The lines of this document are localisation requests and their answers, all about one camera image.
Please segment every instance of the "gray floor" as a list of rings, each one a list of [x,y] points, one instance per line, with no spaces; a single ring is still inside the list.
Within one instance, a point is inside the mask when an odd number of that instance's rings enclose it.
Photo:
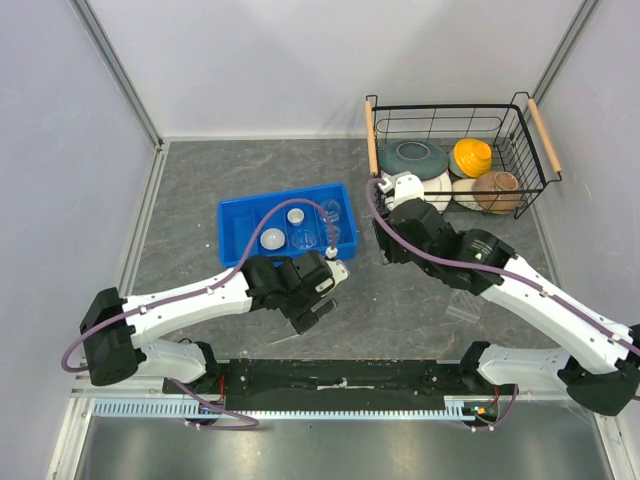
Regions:
[[[134,287],[150,293],[212,276],[218,260],[216,206],[256,193],[343,182],[360,236],[352,277],[334,297],[336,311],[303,336],[277,312],[203,322],[172,335],[210,342],[220,358],[459,359],[474,340],[508,347],[553,342],[501,307],[485,304],[479,321],[445,313],[452,291],[413,265],[383,266],[365,204],[369,178],[364,140],[173,143],[169,150]],[[458,229],[498,235],[544,275],[542,246],[530,212],[520,219],[453,205]]]
[[[458,359],[473,340],[550,347],[503,309],[479,321],[445,313],[451,291],[412,265],[382,265],[365,207],[361,140],[172,144],[142,253],[135,293],[211,276],[220,200],[344,182],[360,245],[338,309],[303,336],[277,312],[218,318],[176,332],[210,342],[218,357]],[[547,268],[530,213],[519,220],[462,211],[457,228],[485,228]],[[471,434],[438,422],[275,421],[258,432],[197,432],[162,419],[93,418],[77,479],[610,479],[594,417],[519,402],[498,431]]]
[[[607,480],[593,416],[518,404],[493,433],[440,422],[265,422],[197,432],[177,420],[94,418],[76,480]]]

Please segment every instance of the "white wall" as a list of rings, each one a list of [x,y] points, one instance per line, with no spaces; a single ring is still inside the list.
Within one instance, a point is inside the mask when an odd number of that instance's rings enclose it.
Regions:
[[[92,0],[165,136],[364,132],[365,94],[506,102],[579,0]]]
[[[117,280],[152,148],[68,1],[0,3],[0,65],[0,478],[38,479],[60,356]]]
[[[565,287],[640,323],[640,3],[602,2],[541,112],[565,166],[538,206]],[[640,459],[640,405],[623,412]]]

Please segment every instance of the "wooden handle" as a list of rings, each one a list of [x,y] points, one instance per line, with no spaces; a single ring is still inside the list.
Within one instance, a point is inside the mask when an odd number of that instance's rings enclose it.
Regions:
[[[378,174],[378,153],[376,151],[376,137],[373,133],[373,110],[369,100],[364,102],[364,119],[367,122],[367,149],[369,150],[369,171],[371,175]]]
[[[553,168],[553,171],[556,173],[562,173],[562,165],[560,165],[560,160],[558,160],[556,149],[553,148],[553,143],[551,142],[551,137],[549,136],[547,127],[542,121],[540,110],[538,110],[538,106],[536,105],[536,102],[533,100],[533,98],[529,99],[529,111],[531,112],[531,116],[533,117],[533,122],[538,128],[538,133],[540,133],[542,144],[544,145],[544,149],[547,152],[547,156],[549,157],[549,162],[551,162],[551,168]]]

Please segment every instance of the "yellow bowl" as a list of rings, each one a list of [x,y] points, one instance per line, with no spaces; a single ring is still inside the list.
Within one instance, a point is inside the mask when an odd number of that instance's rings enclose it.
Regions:
[[[463,138],[453,147],[458,168],[469,178],[478,178],[491,170],[491,147],[475,138]]]

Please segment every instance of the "clear plastic cup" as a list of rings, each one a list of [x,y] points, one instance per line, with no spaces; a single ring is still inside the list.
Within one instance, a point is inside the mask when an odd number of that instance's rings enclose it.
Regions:
[[[298,250],[307,250],[318,244],[316,234],[311,230],[298,230],[291,237],[291,243]]]
[[[340,204],[336,200],[334,200],[333,198],[329,198],[321,202],[320,206],[327,212],[331,223],[338,223],[338,220],[340,220],[340,214],[342,213],[342,208],[340,208]],[[323,223],[327,222],[322,215],[320,216],[320,220]]]
[[[327,245],[330,245],[331,244],[331,233],[329,232],[329,228],[328,228],[328,226],[326,224],[324,226],[324,229],[325,229],[324,230],[325,237],[327,239]],[[337,225],[334,224],[333,225],[333,231],[334,231],[334,234],[336,236],[336,243],[340,243],[340,234],[342,233],[340,231],[340,227],[338,227]]]

